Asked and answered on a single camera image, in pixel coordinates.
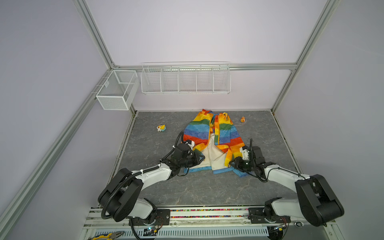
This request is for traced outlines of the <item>rainbow striped jacket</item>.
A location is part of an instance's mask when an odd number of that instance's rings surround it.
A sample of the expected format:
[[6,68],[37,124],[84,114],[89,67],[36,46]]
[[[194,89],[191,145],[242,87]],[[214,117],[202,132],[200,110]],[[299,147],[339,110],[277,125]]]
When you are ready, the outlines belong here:
[[234,172],[240,178],[246,174],[230,166],[230,161],[243,157],[245,144],[228,113],[202,110],[184,130],[184,141],[195,143],[205,159],[189,172],[212,170],[214,174]]

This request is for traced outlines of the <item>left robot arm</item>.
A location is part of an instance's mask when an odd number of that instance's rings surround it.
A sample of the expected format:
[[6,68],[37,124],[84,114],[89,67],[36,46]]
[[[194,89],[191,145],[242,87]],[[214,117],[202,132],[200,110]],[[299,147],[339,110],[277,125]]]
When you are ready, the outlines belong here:
[[139,219],[153,224],[158,217],[158,208],[148,199],[140,199],[141,191],[159,182],[180,176],[182,169],[189,170],[205,160],[204,154],[192,140],[183,140],[184,132],[176,138],[172,150],[153,167],[130,171],[120,169],[98,197],[102,207],[101,218],[121,222]]

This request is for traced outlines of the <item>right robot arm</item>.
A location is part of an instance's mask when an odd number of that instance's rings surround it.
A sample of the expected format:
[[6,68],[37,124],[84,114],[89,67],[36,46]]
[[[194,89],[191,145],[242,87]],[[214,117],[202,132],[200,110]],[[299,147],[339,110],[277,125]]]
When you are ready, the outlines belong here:
[[294,217],[319,227],[345,214],[343,205],[322,175],[305,175],[266,162],[257,146],[241,148],[241,153],[230,161],[231,167],[263,183],[278,183],[297,195],[295,199],[273,198],[266,201],[259,215],[267,222],[275,223],[283,217]]

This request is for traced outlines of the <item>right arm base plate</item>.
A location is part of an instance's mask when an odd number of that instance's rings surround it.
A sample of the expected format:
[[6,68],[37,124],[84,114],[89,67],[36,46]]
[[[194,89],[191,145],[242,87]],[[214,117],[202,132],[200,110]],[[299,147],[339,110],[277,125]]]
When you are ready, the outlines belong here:
[[252,224],[288,224],[291,222],[289,216],[278,216],[268,206],[248,208],[248,219]]

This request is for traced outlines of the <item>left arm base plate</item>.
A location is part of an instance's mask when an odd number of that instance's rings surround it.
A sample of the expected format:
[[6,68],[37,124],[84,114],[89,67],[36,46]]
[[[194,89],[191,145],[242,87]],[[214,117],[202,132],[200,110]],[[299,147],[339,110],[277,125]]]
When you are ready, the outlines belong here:
[[157,209],[146,219],[134,217],[131,220],[134,226],[168,226],[171,220],[171,210]]

